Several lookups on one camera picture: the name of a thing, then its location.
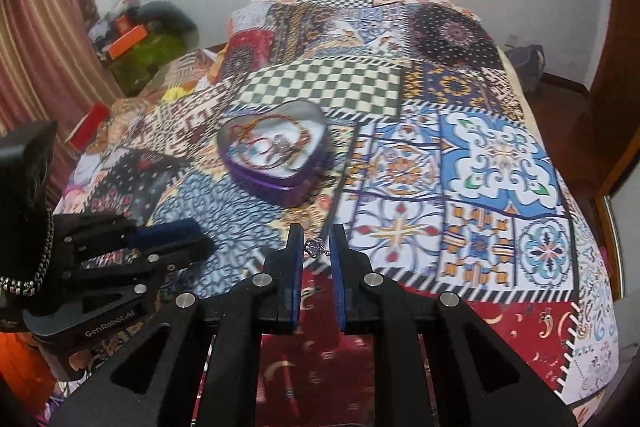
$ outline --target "silver bolt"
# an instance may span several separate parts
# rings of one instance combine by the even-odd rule
[[[444,292],[440,296],[440,302],[447,308],[455,308],[460,303],[460,297],[452,292]]]
[[[254,278],[252,279],[254,281],[254,284],[256,286],[268,286],[271,284],[271,282],[273,282],[273,277],[271,277],[271,275],[269,275],[268,273],[257,273],[254,275]]]
[[[371,272],[364,276],[364,283],[369,286],[380,286],[385,282],[385,278],[379,273]]]
[[[189,306],[193,306],[193,303],[196,301],[196,296],[193,293],[181,293],[175,298],[175,305],[178,308],[188,308]]]

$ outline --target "green and white checkered patch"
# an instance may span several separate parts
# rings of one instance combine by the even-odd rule
[[[324,108],[347,107],[365,114],[396,116],[400,78],[400,68],[356,60],[296,60],[249,74],[237,100],[280,105],[303,99]]]

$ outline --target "yellow object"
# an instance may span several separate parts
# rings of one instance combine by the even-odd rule
[[[162,97],[161,103],[173,102],[174,100],[178,100],[188,94],[191,94],[193,89],[184,89],[182,86],[178,87],[170,87],[166,90],[166,93]]]

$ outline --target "patchwork bedspread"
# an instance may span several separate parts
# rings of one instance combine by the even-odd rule
[[[164,299],[228,290],[291,223],[321,239],[343,223],[380,273],[465,298],[585,422],[618,365],[607,272],[478,17],[447,0],[257,0],[232,29],[215,83],[141,111],[85,154],[59,210],[196,219],[218,248],[171,275]],[[214,138],[228,118],[297,98],[325,111],[331,146],[318,189],[283,209],[234,186]],[[258,425],[371,417],[371,342],[338,334],[329,262],[305,261],[297,334],[264,337]]]

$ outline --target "bed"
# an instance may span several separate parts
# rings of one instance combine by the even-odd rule
[[[479,18],[448,0],[256,0],[230,27],[200,81],[164,102],[163,90],[117,103],[57,211],[196,219],[218,248],[171,274],[163,301],[222,293],[260,271],[291,223],[321,241],[343,223],[375,270],[465,298],[583,425],[618,366],[607,271]],[[324,111],[331,154],[311,197],[285,209],[235,187],[215,136],[230,118],[297,98]],[[263,338],[259,426],[372,418],[371,341],[333,325],[329,263],[305,260],[296,334]],[[94,370],[139,328],[97,346]]]

